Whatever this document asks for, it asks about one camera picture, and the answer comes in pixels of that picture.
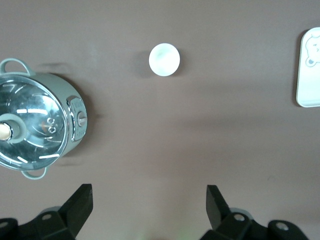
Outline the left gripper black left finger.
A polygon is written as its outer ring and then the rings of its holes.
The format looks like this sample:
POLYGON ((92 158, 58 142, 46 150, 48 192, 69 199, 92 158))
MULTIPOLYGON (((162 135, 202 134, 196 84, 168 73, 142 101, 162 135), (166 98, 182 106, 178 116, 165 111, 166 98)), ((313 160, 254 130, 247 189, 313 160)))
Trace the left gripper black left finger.
POLYGON ((19 226, 21 240, 74 240, 93 211, 93 187, 82 184, 59 208, 19 226))

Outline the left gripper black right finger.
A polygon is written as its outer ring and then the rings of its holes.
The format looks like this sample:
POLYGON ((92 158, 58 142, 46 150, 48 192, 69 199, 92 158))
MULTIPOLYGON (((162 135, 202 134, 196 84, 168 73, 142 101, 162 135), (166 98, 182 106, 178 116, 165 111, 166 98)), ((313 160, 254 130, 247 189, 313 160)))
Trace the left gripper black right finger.
POLYGON ((238 210, 232 211, 216 185, 206 188, 206 212, 211 225, 202 240, 267 240, 268 230, 238 210))

